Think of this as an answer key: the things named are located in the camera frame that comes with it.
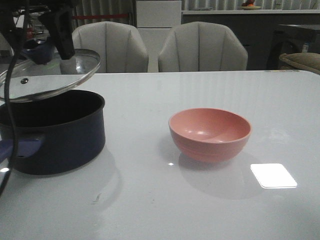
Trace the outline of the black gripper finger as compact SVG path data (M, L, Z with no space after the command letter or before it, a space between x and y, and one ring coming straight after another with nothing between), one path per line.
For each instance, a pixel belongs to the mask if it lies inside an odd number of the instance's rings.
M41 23L47 28L50 37L62 60L69 60L74 54L72 39L72 9L62 7L41 15Z
M24 33L21 27L16 27L14 18L19 17L20 12L17 9L0 10L0 33L8 42L14 52L21 45Z

